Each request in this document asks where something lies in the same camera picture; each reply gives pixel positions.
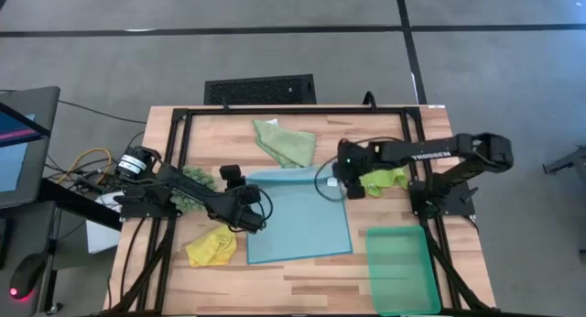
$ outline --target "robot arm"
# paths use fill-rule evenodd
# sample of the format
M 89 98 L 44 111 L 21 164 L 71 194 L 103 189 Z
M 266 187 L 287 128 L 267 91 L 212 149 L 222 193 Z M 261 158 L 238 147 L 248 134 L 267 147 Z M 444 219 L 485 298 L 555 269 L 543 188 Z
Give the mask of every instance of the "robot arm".
M 349 199 L 364 197 L 360 176 L 377 169 L 395 169 L 411 160 L 460 157 L 464 161 L 442 174 L 434 173 L 427 179 L 427 190 L 445 194 L 453 186 L 485 171 L 499 173 L 513 167 L 511 142 L 501 136 L 458 134 L 454 137 L 424 142 L 403 141 L 370 142 L 366 148 L 341 140 L 338 158 L 333 166 L 334 176 L 348 189 Z
M 158 172 L 153 167 L 160 163 Z M 125 182 L 125 195 L 116 197 L 125 208 L 133 211 L 168 211 L 177 213 L 169 199 L 174 191 L 200 202 L 210 219 L 256 233 L 265 226 L 265 217 L 255 213 L 251 203 L 260 201 L 260 190 L 253 185 L 232 188 L 227 192 L 216 192 L 205 185 L 185 176 L 176 167 L 161 160 L 160 155 L 150 148 L 128 148 L 122 156 L 116 174 Z

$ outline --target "translucent green tray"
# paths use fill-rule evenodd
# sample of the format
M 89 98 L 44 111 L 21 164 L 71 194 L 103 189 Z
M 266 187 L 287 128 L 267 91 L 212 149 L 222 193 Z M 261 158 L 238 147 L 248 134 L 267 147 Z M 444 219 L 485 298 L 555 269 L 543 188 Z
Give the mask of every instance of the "translucent green tray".
M 371 228 L 366 234 L 366 253 L 377 313 L 396 316 L 440 311 L 423 228 Z

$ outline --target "computer mouse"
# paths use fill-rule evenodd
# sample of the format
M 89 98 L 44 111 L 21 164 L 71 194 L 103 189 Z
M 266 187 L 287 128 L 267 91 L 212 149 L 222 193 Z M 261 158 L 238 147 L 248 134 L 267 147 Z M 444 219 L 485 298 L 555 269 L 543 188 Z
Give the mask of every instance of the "computer mouse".
M 23 258 L 10 279 L 10 296 L 14 299 L 22 299 L 30 294 L 44 268 L 45 256 L 41 253 L 34 253 Z

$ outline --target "desk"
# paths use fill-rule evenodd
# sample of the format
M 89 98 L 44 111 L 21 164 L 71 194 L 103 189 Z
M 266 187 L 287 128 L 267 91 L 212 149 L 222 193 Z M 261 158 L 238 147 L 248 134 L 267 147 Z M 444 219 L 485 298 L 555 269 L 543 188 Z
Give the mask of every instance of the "desk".
M 170 106 L 151 108 L 143 146 L 165 153 L 172 110 Z M 452 135 L 445 108 L 421 106 L 420 111 L 427 139 Z M 335 155 L 342 137 L 351 140 L 380 136 L 403 138 L 398 115 L 197 115 L 193 117 L 186 164 L 209 171 L 221 184 L 220 189 L 223 185 L 219 174 L 221 165 L 237 163 L 244 175 L 278 167 L 255 144 L 252 125 L 253 119 L 273 118 L 277 118 L 279 125 L 287 130 L 317 135 L 316 164 Z M 182 130 L 181 122 L 173 147 L 172 163 L 175 165 Z M 442 172 L 457 162 L 455 158 L 434 160 L 432 167 L 434 171 Z M 407 192 L 398 188 L 385 190 L 383 197 L 378 199 L 369 197 L 348 201 L 346 212 L 354 254 L 247 266 L 246 234 L 241 233 L 237 235 L 238 248 L 230 265 L 217 268 L 191 268 L 184 247 L 219 224 L 210 221 L 205 213 L 188 213 L 180 217 L 163 314 L 374 313 L 364 246 L 366 230 L 373 226 L 415 225 L 418 222 L 411 213 Z M 481 300 L 494 305 L 476 231 L 461 217 L 445 217 L 444 221 L 454 267 Z M 138 232 L 129 259 L 125 290 L 134 283 L 144 265 L 150 222 L 146 220 Z M 120 298 L 121 272 L 137 224 L 137 220 L 131 220 L 123 226 L 111 278 L 113 305 Z M 165 227 L 163 222 L 159 238 Z M 450 307 L 445 276 L 439 266 L 438 273 L 444 305 Z M 154 304 L 157 276 L 155 270 L 148 290 L 147 309 L 152 309 Z

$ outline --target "yellow towel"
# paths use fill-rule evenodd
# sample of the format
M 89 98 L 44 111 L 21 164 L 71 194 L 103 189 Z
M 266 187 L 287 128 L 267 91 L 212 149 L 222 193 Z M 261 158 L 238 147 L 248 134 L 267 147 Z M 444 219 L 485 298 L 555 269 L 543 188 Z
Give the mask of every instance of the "yellow towel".
M 236 234 L 222 225 L 185 247 L 192 267 L 227 265 L 236 251 Z
M 408 180 L 403 168 L 380 169 L 361 176 L 360 183 L 368 194 L 373 197 L 380 197 L 383 195 L 383 188 L 390 188 L 397 184 L 406 190 Z

